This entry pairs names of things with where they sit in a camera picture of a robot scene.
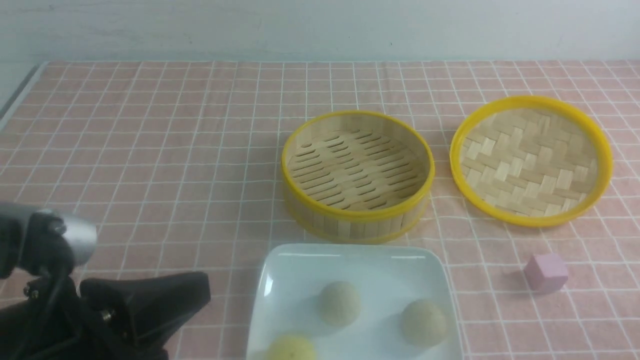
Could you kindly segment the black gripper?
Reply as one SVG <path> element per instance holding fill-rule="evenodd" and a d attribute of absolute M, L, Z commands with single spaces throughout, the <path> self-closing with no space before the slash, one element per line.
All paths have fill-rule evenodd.
<path fill-rule="evenodd" d="M 37 278 L 1 310 L 3 360 L 167 360 L 166 342 L 211 300 L 200 271 L 76 288 Z"/>

